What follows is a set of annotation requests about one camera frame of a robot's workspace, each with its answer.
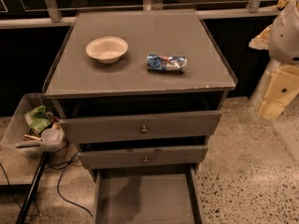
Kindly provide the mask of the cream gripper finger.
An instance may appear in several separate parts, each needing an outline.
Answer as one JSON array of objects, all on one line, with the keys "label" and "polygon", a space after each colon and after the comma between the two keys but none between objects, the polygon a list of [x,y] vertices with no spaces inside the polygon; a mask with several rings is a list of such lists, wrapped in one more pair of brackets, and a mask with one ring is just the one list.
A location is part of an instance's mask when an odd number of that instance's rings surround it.
[{"label": "cream gripper finger", "polygon": [[258,117],[268,120],[278,118],[298,94],[299,67],[288,64],[278,68],[271,76]]},{"label": "cream gripper finger", "polygon": [[252,49],[269,49],[269,35],[271,26],[264,28],[257,36],[249,42],[249,47]]}]

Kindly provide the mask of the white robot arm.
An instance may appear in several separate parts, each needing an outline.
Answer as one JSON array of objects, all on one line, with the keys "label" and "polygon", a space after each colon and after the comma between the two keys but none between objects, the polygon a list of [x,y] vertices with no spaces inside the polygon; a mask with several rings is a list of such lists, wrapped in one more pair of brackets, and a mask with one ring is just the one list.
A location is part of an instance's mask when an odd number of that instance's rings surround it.
[{"label": "white robot arm", "polygon": [[299,0],[278,0],[278,10],[273,23],[249,42],[279,63],[257,113],[262,119],[276,119],[299,93]]}]

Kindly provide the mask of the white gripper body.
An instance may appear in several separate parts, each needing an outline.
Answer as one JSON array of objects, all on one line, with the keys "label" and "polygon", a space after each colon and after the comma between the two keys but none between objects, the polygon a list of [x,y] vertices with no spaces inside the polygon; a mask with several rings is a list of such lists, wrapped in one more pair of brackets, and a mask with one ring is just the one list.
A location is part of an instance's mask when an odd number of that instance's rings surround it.
[{"label": "white gripper body", "polygon": [[289,3],[270,28],[269,55],[281,63],[299,64],[299,11]]}]

